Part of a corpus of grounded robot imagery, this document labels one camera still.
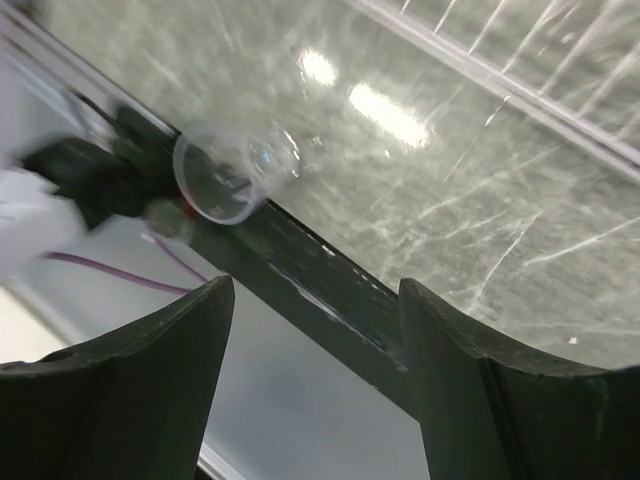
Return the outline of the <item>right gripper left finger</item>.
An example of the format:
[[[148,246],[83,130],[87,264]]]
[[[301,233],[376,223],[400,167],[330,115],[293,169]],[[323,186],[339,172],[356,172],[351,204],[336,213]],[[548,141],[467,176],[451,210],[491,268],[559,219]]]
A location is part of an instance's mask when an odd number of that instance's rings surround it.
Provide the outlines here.
[[[5,479],[191,479],[234,309],[227,276],[92,340],[1,367]]]

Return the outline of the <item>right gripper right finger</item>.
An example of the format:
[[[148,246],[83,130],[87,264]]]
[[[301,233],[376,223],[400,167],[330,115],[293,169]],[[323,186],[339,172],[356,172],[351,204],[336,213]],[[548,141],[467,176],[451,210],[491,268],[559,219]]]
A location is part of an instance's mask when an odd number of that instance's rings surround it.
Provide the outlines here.
[[[639,370],[521,343],[413,279],[399,291],[414,411],[433,479],[635,479]]]

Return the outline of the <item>clear glass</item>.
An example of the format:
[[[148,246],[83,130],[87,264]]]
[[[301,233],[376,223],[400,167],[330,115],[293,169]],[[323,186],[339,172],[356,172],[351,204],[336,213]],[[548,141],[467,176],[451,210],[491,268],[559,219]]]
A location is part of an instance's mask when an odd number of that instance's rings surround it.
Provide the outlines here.
[[[177,138],[172,167],[197,213],[233,226],[299,178],[302,159],[297,143],[277,124],[258,132],[198,126]]]

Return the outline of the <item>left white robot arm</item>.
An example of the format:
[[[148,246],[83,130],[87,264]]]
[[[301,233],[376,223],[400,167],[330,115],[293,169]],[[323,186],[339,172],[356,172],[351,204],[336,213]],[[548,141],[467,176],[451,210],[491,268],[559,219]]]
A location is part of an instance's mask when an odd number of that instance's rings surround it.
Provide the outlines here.
[[[24,152],[1,171],[1,277],[54,252],[108,218],[102,205],[124,163],[72,136]]]

